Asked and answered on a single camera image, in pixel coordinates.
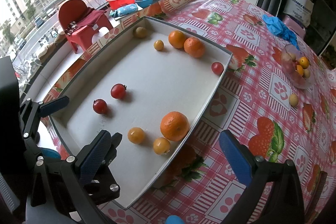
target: table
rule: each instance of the table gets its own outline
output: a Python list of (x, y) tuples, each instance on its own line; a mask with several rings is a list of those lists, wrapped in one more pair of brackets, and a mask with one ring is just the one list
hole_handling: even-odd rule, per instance
[[(182, 164), (172, 164), (156, 184), (160, 189), (148, 191), (130, 209), (118, 208), (113, 202), (99, 206), (117, 223), (161, 224), (172, 214), (186, 223), (220, 223), (245, 188), (236, 180), (219, 147), (217, 140), (223, 129), (231, 130), (240, 143), (270, 161), (292, 159), (305, 207), (316, 175), (320, 170), (327, 172), (316, 207), (317, 213), (322, 210), (336, 186), (336, 71), (328, 70), (298, 37), (300, 49), (311, 62), (316, 84), (306, 90), (292, 86), (279, 64), (281, 50), (288, 42), (268, 31), (261, 19), (263, 14), (269, 15), (244, 0), (161, 0), (126, 17), (95, 42), (45, 97), (45, 102), (56, 98), (99, 49), (142, 16), (176, 24), (233, 52), (230, 70), (178, 155)], [(295, 108), (288, 102), (291, 93), (299, 97)], [(68, 154), (50, 120), (42, 121), (64, 159)], [(280, 140), (277, 147), (268, 149), (260, 145), (267, 132), (274, 131)], [(258, 218), (270, 189), (271, 183), (265, 187), (250, 221)]]

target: white car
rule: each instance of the white car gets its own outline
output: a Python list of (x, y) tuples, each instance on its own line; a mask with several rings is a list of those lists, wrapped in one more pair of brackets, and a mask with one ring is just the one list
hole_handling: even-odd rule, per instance
[(52, 15), (54, 15), (54, 14), (56, 14), (56, 9), (49, 9), (48, 11), (47, 11), (47, 16), (48, 17), (51, 17)]

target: blue gripper pad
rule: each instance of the blue gripper pad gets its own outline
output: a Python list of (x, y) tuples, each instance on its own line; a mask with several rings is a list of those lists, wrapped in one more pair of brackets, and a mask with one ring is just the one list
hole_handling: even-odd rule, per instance
[(82, 185), (88, 184), (92, 181), (97, 173), (101, 162), (104, 160), (107, 152), (111, 147), (111, 134), (106, 131), (93, 149), (85, 158), (79, 170), (79, 182)]
[(232, 135), (230, 130), (224, 130), (219, 135), (219, 146), (226, 159), (231, 165), (232, 170), (238, 181), (246, 186), (252, 181), (251, 165), (242, 154), (239, 146), (241, 144)]

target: blue package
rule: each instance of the blue package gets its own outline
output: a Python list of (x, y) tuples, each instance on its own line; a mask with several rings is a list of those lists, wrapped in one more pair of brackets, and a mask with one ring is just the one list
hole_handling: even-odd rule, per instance
[(111, 11), (110, 15), (113, 16), (114, 18), (122, 17), (125, 15), (132, 14), (133, 12), (136, 12), (137, 10), (138, 10), (138, 7), (136, 4), (129, 4), (129, 5), (120, 7), (115, 11)]
[(276, 37), (280, 37), (286, 41), (293, 44), (298, 50), (300, 50), (296, 34), (288, 29), (288, 27), (277, 17), (268, 17), (267, 15), (262, 16), (263, 21), (266, 23), (268, 30), (274, 34)]

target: blue plastic glove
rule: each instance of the blue plastic glove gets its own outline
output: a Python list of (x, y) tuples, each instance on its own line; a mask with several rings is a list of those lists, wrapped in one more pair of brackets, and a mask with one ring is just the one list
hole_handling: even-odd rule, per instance
[(114, 18), (116, 17), (122, 17), (128, 14), (132, 14), (133, 12), (137, 11), (138, 7), (136, 4), (129, 4), (123, 7), (118, 8), (115, 11), (111, 11), (110, 15), (113, 16)]
[(288, 29), (288, 27), (277, 17), (268, 17), (267, 15), (262, 16), (263, 21), (266, 23), (268, 30), (274, 34), (276, 37), (280, 37), (286, 41), (293, 44), (298, 50), (300, 50), (296, 35), (293, 31)]
[(168, 216), (166, 224), (185, 224), (184, 221), (178, 216)]

